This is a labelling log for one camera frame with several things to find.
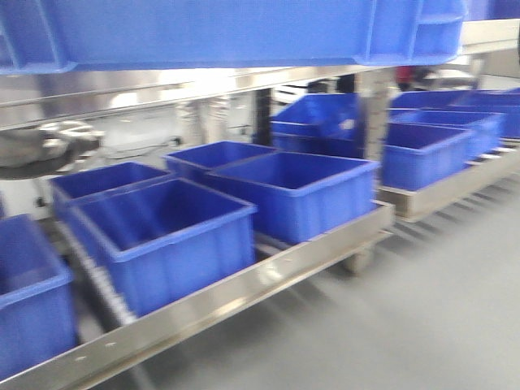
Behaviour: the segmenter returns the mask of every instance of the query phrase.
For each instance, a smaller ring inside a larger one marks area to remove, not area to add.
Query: blue plastic bin
[[[377,162],[278,153],[208,173],[213,185],[258,206],[256,230],[296,244],[373,209]]]
[[[433,124],[473,130],[466,158],[472,160],[501,144],[504,115],[463,111],[416,110],[392,118],[393,123]]]
[[[173,152],[163,158],[170,170],[204,184],[205,173],[212,169],[275,151],[275,148],[269,146],[221,141]]]
[[[0,73],[424,65],[457,55],[463,0],[2,0]]]
[[[468,6],[466,20],[493,19],[495,0],[466,0],[466,2]]]
[[[141,316],[254,263],[256,207],[168,180],[73,207],[71,224]]]
[[[470,131],[390,123],[383,152],[383,185],[416,191],[461,171]]]
[[[312,93],[271,117],[271,131],[304,137],[343,133],[353,139],[359,132],[360,103],[356,93]]]
[[[138,162],[122,162],[108,167],[82,171],[50,180],[54,199],[54,212],[67,220],[67,211],[92,201],[94,195],[108,192],[111,195],[127,191],[129,184],[150,185],[169,180],[174,174]]]
[[[492,0],[493,19],[516,19],[520,18],[520,2],[518,0]]]
[[[415,108],[389,108],[388,119],[391,120],[394,116],[398,116],[407,112],[416,111]]]
[[[295,136],[293,134],[272,134],[273,146],[286,152],[323,154],[336,157],[362,157],[363,150],[353,140],[317,136]]]
[[[0,380],[75,346],[71,281],[27,215],[0,220]]]
[[[404,92],[392,101],[392,108],[442,108],[455,103],[469,91]]]
[[[502,136],[520,138],[520,94],[480,91],[465,96],[449,109],[503,113],[505,118]]]

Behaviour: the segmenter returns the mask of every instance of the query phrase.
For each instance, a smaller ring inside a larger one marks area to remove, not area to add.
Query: stainless steel surface
[[[356,253],[394,222],[393,206],[293,246],[125,327],[0,383],[2,390],[86,389]]]
[[[462,54],[491,53],[514,49],[520,19],[465,22],[461,33]]]
[[[56,118],[87,119],[371,69],[348,65],[1,76],[0,129]]]
[[[520,149],[499,148],[447,179],[418,191],[380,187],[378,199],[396,205],[396,215],[416,222],[520,169]]]

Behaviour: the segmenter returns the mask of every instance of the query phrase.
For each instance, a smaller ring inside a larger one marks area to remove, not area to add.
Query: overhead blue bin
[[[0,73],[445,63],[465,15],[463,0],[2,0]]]

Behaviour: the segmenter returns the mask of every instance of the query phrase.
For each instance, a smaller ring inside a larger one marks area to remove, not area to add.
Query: metal rack
[[[483,154],[469,166],[444,180],[418,191],[380,187],[378,198],[396,205],[396,215],[406,222],[417,222],[472,193],[514,173],[520,168],[518,144]]]
[[[463,54],[485,53],[516,47],[520,19],[465,23]],[[90,72],[0,78],[0,130],[21,128],[60,119],[86,119],[118,114],[181,100],[206,98],[223,93],[266,89],[298,80],[316,80],[381,68],[362,66],[290,67],[233,70],[224,82],[201,86],[194,80],[172,81],[176,71]],[[366,83],[371,83],[367,73]],[[375,103],[380,117],[369,126],[371,153],[379,155],[377,140],[384,134],[381,120],[384,89],[377,83]],[[514,171],[520,163],[516,145],[483,156],[471,167],[438,184],[415,193],[381,188],[380,199],[396,204],[406,220],[417,220]],[[105,316],[113,331],[68,351],[48,362],[0,382],[0,390],[22,388],[86,389],[179,344],[182,340],[267,299],[295,283],[343,261],[357,269],[370,257],[371,246],[385,238],[394,222],[394,207],[378,202],[375,210],[313,240],[280,248],[273,242],[258,242],[269,257],[217,284],[143,318],[134,318],[106,283],[102,270],[93,266],[66,228],[58,227],[71,260],[82,270],[86,284],[103,301]]]
[[[160,310],[135,319],[118,304],[114,292],[106,288],[102,270],[64,226],[58,229],[70,244],[71,260],[86,275],[95,292],[105,302],[112,318],[121,327],[94,341],[80,345],[54,359],[35,366],[0,383],[2,390],[38,388],[41,390],[87,389],[118,373],[179,344],[204,329],[267,299],[381,241],[394,222],[393,206],[377,202],[370,213],[314,239],[277,250],[273,242],[269,258],[246,268],[199,292],[171,303]]]

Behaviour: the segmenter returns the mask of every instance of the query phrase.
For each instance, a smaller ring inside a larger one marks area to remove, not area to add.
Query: concrete floor
[[[513,175],[96,389],[518,390],[518,217]]]

